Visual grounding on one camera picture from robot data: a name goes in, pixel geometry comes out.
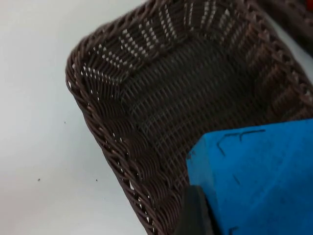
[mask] white surface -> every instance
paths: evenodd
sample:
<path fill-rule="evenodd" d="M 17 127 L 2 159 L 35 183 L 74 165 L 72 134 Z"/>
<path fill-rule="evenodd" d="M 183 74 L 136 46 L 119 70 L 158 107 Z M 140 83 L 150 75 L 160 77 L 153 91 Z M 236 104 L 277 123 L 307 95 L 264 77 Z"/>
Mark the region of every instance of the white surface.
<path fill-rule="evenodd" d="M 145 234 L 64 73 L 83 36 L 141 2 L 1 1 L 1 235 Z"/>

